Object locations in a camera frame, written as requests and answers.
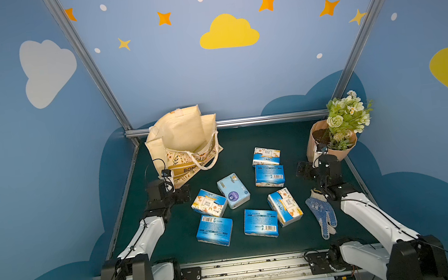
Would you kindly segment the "blue tissue pack barcode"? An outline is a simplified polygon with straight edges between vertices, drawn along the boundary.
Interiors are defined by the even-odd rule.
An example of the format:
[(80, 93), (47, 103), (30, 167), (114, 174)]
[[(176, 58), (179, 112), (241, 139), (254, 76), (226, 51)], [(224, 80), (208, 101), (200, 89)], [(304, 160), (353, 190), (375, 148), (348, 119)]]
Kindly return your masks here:
[(284, 187), (285, 174), (283, 165), (256, 165), (256, 187)]

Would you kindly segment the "beige canvas tote bag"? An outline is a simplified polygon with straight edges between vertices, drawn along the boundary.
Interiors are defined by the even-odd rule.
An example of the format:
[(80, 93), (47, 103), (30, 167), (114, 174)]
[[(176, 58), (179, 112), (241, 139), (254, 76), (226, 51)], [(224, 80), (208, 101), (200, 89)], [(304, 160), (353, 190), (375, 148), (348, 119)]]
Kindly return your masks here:
[(176, 189), (217, 163), (223, 148), (216, 118), (214, 113), (203, 115), (195, 105), (171, 111), (149, 128), (145, 145), (155, 169), (160, 176), (170, 170)]

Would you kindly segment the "tissue pack cream top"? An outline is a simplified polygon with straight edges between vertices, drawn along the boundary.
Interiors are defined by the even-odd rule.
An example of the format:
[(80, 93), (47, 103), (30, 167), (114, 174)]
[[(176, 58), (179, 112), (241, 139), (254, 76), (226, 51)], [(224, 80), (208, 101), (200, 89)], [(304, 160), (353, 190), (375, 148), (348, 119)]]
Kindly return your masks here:
[(253, 167), (256, 165), (279, 165), (281, 163), (280, 158), (281, 151), (278, 149), (256, 147), (254, 148), (252, 164)]

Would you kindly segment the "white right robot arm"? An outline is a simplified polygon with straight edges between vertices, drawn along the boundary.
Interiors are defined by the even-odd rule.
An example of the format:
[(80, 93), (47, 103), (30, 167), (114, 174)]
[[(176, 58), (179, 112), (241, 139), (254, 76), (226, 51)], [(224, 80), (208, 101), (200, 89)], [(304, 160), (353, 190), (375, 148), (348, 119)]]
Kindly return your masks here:
[(296, 171), (297, 176), (316, 182), (306, 204), (319, 221), (323, 238), (330, 238), (339, 209), (380, 244), (376, 248), (342, 240), (331, 246), (319, 266), (335, 272), (359, 267), (380, 280), (448, 280), (448, 259), (441, 241), (405, 227), (344, 182), (336, 156), (322, 154), (313, 162), (299, 162)]

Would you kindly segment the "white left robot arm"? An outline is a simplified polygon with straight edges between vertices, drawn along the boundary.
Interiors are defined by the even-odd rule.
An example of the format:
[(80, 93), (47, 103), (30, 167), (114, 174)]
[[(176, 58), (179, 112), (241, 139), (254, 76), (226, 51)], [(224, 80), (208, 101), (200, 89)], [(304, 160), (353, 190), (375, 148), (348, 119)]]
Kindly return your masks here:
[(189, 185), (174, 187), (172, 182), (156, 180), (147, 185), (148, 202), (139, 228), (118, 257), (104, 262), (100, 280), (186, 280), (176, 259), (151, 263), (151, 257), (172, 208), (191, 200)]

